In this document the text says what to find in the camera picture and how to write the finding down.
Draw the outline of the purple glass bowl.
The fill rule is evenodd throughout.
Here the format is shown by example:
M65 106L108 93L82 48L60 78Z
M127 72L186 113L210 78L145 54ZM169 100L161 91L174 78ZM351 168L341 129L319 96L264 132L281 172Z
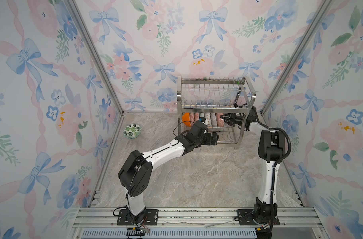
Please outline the purple glass bowl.
M218 127L216 113L211 113L210 118L212 127Z

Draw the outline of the green geometric pattern bowl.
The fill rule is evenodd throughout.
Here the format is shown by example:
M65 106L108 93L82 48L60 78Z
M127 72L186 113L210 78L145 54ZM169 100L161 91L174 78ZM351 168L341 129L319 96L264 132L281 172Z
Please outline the green geometric pattern bowl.
M208 127L212 127L212 122L211 122L211 116L210 113L205 113L204 114L205 117L205 123Z

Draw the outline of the pink purple bowl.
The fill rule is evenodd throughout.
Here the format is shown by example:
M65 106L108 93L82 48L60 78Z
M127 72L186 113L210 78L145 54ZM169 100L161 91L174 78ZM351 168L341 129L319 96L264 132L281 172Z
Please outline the pink purple bowl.
M194 124L194 122L195 122L194 113L189 114L189 121L190 121L191 124Z

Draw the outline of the stainless steel dish rack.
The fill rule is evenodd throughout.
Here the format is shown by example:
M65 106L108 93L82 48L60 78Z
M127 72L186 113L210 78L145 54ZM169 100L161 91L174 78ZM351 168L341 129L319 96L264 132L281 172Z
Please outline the stainless steel dish rack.
M243 113L254 107L256 91L251 80L242 78L184 78L177 79L177 133L190 129L182 123L184 113ZM240 148L246 130L239 126L208 127L219 135L219 144Z

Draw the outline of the orange white bowl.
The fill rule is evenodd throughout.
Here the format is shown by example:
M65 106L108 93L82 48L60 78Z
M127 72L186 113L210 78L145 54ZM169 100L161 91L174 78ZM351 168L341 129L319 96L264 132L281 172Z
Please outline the orange white bowl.
M190 113L184 113L182 115L182 123L187 127L191 127Z

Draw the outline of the dark speckled bowl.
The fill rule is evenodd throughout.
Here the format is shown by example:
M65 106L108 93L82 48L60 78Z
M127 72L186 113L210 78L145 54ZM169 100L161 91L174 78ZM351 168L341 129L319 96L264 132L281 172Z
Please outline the dark speckled bowl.
M216 113L216 122L218 127L224 127L224 120L221 118L223 113Z

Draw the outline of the dark patterned bowl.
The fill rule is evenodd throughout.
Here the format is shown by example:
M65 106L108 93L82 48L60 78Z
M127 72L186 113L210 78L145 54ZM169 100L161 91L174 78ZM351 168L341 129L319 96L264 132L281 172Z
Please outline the dark patterned bowl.
M199 121L199 113L194 113L194 120Z

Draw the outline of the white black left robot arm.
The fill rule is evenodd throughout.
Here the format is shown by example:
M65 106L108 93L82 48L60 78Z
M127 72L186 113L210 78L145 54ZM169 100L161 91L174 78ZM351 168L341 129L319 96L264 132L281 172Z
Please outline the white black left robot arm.
M210 132L203 121L198 121L189 130L156 149L140 153L131 152L118 173L121 185L126 190L126 208L131 216L141 216L146 210L143 192L147 189L152 172L172 159L182 157L202 145L217 145L219 135Z

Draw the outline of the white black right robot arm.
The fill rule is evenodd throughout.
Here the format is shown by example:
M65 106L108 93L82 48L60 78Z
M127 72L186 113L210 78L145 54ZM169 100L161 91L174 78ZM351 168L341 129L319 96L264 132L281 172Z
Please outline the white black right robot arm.
M258 225L261 228L271 228L277 225L277 176L282 161L287 158L292 150L288 134L281 128L269 127L259 120L255 107L249 114L228 113L220 118L230 126L238 125L241 130L246 130L259 136L258 156L263 160L263 180L258 197L253 209L248 212L238 210L235 221L241 225Z

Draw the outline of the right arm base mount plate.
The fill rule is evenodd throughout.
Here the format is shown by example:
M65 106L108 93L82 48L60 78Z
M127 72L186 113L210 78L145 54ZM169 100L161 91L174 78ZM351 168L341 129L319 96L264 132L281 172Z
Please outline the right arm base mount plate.
M238 209L236 210L235 221L239 222L241 226L268 226L270 223L270 216L255 216L253 209Z

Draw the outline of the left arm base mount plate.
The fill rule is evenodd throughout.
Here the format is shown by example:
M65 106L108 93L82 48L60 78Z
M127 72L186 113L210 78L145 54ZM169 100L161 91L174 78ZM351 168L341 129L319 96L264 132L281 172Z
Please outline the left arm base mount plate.
M156 226L159 218L158 209L145 209L143 212L134 216L130 210L122 209L117 216L118 226Z

